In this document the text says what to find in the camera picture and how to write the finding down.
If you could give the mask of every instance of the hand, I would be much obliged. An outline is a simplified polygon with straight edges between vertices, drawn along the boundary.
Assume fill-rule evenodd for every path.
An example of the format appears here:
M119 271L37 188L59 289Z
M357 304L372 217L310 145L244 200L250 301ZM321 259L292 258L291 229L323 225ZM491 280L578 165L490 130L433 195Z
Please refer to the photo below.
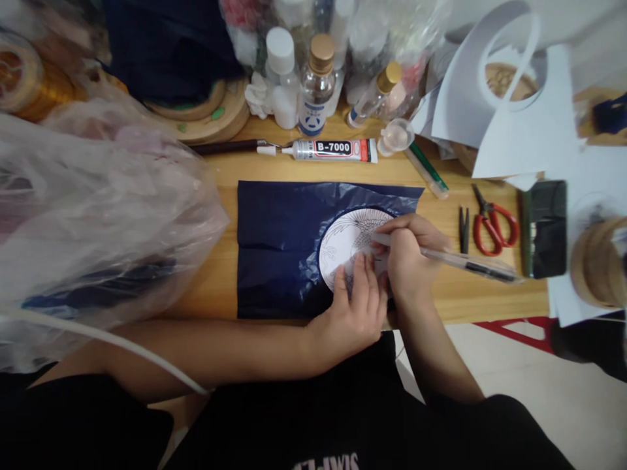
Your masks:
M393 219L376 232L391 236L387 269L395 298L410 302L431 301L431 286L441 263L424 257L420 247L445 251L450 249L451 240L417 214Z
M306 328L313 336L324 370L379 341L387 315L387 299L387 275L383 273L377 281L372 254L366 257L357 253L350 300L344 267L338 268L333 304Z

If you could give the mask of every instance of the red scissors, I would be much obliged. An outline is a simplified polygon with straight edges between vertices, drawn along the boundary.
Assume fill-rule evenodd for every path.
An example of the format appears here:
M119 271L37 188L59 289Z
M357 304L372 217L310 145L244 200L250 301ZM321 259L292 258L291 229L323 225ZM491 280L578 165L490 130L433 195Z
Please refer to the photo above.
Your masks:
M518 220L509 211L503 209L497 204L485 202L485 199L481 195L479 188L476 184L472 185L472 190L475 192L475 196L479 201L479 213L475 216L475 224L473 227L474 238L477 248L485 256L495 257L503 252L503 247L513 247L521 234L521 227L518 224ZM501 227L498 223L496 214L499 213L505 217L507 223L509 223L509 240L505 240L501 232ZM481 225L483 225L488 234L494 242L494 250L488 251L483 242L481 241Z

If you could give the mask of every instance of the pen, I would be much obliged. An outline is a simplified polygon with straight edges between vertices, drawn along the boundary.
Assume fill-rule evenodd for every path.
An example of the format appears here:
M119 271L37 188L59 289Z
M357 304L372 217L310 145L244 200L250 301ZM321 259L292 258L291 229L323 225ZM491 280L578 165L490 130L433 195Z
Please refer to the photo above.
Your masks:
M449 187L442 181L436 169L431 165L425 154L420 148L412 142L409 148L404 150L405 155L412 165L418 170L418 173L425 179L429 189L436 198L445 200L449 196Z
M373 233L372 241L380 243L381 245L390 246L389 235ZM426 258L440 260L444 264L478 274L487 279L500 281L505 284L521 284L524 282L524 278L517 276L512 267L498 260L485 257L470 257L458 253L444 253L442 251L422 247L420 248L420 252Z

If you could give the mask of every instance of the phone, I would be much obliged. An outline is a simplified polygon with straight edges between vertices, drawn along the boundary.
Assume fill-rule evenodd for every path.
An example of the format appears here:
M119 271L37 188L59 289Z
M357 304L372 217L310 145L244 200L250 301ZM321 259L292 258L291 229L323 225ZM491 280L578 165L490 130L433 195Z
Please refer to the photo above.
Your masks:
M539 181L522 193L522 259L527 277L566 272L566 182Z

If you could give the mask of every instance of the white floor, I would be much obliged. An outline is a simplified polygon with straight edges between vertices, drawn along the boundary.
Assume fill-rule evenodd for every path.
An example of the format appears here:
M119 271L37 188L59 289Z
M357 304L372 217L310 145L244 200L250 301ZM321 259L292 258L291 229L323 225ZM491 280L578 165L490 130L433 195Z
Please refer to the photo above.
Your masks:
M519 328L535 333L529 324ZM447 331L486 396L523 403L577 470L627 469L626 383L594 364L559 359L472 324ZM394 333L398 354L403 344ZM404 351L397 366L405 388L419 397Z

